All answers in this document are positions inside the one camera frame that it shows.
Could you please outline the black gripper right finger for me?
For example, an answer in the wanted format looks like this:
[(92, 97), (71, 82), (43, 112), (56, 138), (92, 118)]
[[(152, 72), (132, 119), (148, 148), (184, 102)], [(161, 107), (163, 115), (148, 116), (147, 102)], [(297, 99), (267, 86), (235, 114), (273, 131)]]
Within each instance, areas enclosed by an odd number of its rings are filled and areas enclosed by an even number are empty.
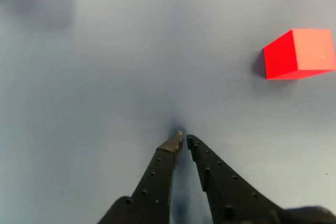
[(335, 215), (323, 207), (279, 207), (196, 136), (187, 136), (187, 146), (206, 192), (213, 223), (335, 223)]

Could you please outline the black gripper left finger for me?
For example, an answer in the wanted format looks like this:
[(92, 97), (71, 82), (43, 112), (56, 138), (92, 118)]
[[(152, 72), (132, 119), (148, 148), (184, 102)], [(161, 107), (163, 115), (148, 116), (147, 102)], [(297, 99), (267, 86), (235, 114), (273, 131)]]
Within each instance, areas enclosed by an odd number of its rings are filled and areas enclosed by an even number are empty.
[(169, 223), (172, 181), (183, 132), (160, 145), (131, 196), (115, 201), (100, 223)]

